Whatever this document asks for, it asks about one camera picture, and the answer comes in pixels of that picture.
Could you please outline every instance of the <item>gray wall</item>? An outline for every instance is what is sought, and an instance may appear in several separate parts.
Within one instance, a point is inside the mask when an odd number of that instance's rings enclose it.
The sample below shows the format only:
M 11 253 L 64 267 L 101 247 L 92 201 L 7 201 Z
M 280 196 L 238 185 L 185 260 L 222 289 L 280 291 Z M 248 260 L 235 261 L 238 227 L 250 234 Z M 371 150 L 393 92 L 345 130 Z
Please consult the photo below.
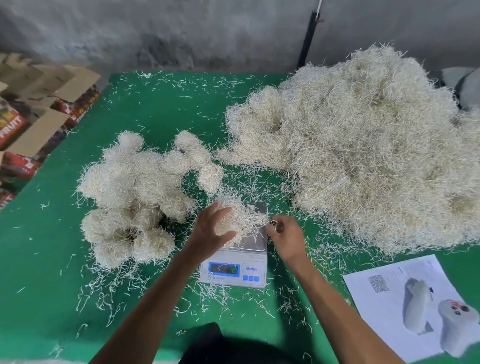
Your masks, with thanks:
M 294 69 L 317 0 L 1 0 L 0 48 L 125 71 Z M 324 0 L 308 60 L 374 42 L 428 69 L 480 66 L 479 0 Z

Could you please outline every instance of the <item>person's left hand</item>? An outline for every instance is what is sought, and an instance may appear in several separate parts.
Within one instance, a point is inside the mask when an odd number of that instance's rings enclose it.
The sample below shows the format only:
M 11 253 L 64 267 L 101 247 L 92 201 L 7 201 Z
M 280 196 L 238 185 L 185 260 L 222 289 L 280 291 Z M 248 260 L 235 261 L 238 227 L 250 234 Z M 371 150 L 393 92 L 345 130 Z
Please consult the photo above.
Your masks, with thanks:
M 192 234 L 181 250 L 185 258 L 191 260 L 195 266 L 210 258 L 237 235 L 235 231 L 227 231 L 223 235 L 215 234 L 215 225 L 232 210 L 232 207 L 217 210 L 219 206 L 220 201 L 217 201 L 200 211 Z

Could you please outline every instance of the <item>green table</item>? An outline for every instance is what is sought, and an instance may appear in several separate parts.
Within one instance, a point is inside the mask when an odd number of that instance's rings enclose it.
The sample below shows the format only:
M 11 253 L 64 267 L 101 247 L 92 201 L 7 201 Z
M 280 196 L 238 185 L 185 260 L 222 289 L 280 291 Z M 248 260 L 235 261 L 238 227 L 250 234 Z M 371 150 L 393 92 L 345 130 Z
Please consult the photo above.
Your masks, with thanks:
M 285 77 L 164 72 L 113 76 L 111 85 L 80 126 L 54 151 L 18 198 L 0 213 L 0 358 L 88 361 L 138 302 L 141 289 L 134 288 L 135 282 L 126 281 L 110 292 L 113 277 L 105 278 L 102 291 L 95 292 L 89 300 L 85 298 L 93 275 L 85 267 L 91 263 L 87 260 L 89 244 L 82 241 L 79 224 L 92 203 L 77 206 L 74 190 L 82 167 L 97 161 L 102 147 L 107 147 L 123 130 L 141 132 L 149 146 L 161 150 L 168 149 L 177 130 L 182 129 L 201 135 L 210 145 L 222 143 L 223 112 L 227 105 L 242 102 L 252 90 L 277 85 Z M 281 176 L 265 171 L 255 177 L 241 169 L 228 170 L 227 179 L 232 185 L 250 179 L 278 194 L 276 186 Z M 237 178 L 235 172 L 243 174 Z M 187 177 L 186 183 L 189 182 L 192 176 Z M 205 198 L 195 188 L 189 189 L 189 193 Z M 288 196 L 278 196 L 269 202 L 269 207 L 274 212 L 289 211 Z M 344 239 L 325 235 L 322 222 L 303 223 L 310 246 L 318 246 L 316 240 L 320 239 L 338 243 L 338 249 L 320 249 L 315 262 L 347 300 L 351 301 L 351 297 L 342 274 L 386 264 L 388 260 L 375 251 L 347 253 L 342 249 L 347 245 Z M 188 224 L 173 228 L 179 244 L 187 227 Z M 157 358 L 179 358 L 197 328 L 216 321 L 224 334 L 272 343 L 306 363 L 336 363 L 304 293 L 274 252 L 269 250 L 269 254 L 269 284 L 265 291 L 226 288 L 213 292 L 218 300 L 203 296 L 201 303 L 199 287 L 195 287 L 192 278 Z M 473 246 L 468 251 L 459 248 L 456 254 L 436 254 L 459 293 L 468 303 L 480 307 L 480 247 Z M 395 260 L 411 257 L 399 255 Z M 139 274 L 154 277 L 161 269 L 149 265 L 141 268 Z M 230 298 L 222 304 L 225 292 Z M 113 322 L 112 313 L 116 313 Z M 477 345 L 461 361 L 442 355 L 425 363 L 479 361 Z

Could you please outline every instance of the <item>instruction sheet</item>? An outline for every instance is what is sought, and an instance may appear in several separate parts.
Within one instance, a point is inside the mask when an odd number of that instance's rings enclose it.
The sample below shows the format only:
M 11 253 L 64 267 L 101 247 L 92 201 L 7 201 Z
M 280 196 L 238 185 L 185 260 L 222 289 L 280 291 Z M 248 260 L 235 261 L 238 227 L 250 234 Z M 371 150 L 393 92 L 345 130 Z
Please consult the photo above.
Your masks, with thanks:
M 360 316 L 406 363 L 444 352 L 440 347 L 443 320 L 438 304 L 447 299 L 464 301 L 435 255 L 346 274 L 343 278 Z M 426 316 L 428 322 L 421 334 L 409 331 L 403 323 L 405 304 L 411 295 L 407 284 L 414 280 L 425 281 L 433 298 Z M 472 333 L 472 343 L 480 341 L 480 325 L 477 326 L 478 330 Z

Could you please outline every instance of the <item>black pole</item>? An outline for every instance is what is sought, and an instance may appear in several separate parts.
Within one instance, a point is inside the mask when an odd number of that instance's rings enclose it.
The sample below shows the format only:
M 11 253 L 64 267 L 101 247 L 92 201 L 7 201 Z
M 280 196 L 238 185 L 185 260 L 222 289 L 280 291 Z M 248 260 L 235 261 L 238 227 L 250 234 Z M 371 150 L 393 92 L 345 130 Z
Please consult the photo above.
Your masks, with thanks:
M 317 13 L 312 12 L 310 15 L 310 21 L 308 22 L 307 33 L 305 34 L 305 39 L 303 40 L 303 45 L 301 47 L 299 61 L 297 63 L 297 69 L 305 65 L 307 59 L 308 51 L 310 45 L 312 44 L 313 34 L 315 33 L 315 27 L 317 26 Z

